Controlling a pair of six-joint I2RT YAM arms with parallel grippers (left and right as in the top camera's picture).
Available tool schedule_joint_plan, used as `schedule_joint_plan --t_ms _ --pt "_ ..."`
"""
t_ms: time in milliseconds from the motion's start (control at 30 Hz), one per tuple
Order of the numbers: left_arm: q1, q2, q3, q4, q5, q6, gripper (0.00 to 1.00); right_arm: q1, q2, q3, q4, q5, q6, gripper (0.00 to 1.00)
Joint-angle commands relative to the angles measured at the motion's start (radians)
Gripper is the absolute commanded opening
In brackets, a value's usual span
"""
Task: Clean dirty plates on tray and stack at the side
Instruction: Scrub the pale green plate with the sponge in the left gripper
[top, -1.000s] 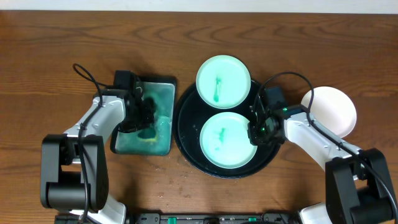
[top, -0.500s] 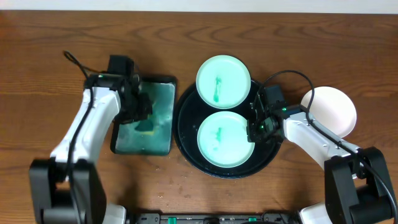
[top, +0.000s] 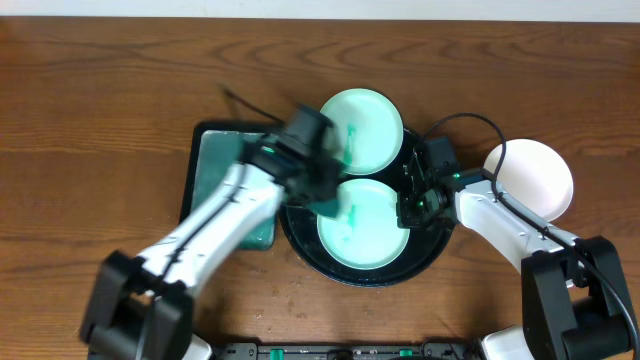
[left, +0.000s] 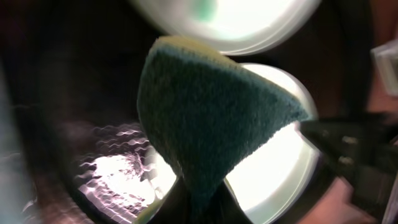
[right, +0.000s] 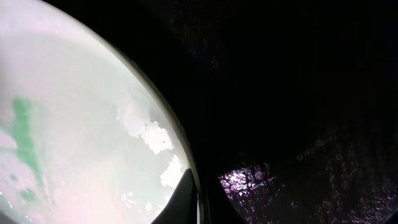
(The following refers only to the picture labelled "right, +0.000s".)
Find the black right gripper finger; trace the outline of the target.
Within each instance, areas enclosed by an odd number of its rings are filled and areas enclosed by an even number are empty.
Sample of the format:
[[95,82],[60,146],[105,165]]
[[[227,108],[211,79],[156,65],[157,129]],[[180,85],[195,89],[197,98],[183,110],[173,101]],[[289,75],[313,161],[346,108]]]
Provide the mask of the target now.
[[197,189],[192,170],[187,169],[165,208],[152,224],[197,224]]

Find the mint plate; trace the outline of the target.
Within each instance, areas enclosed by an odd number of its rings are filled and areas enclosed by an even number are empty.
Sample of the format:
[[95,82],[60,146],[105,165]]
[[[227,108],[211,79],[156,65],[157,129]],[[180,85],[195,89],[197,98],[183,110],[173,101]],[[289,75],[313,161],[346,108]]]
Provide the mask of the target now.
[[189,146],[144,74],[43,1],[1,1],[1,222],[152,223]]

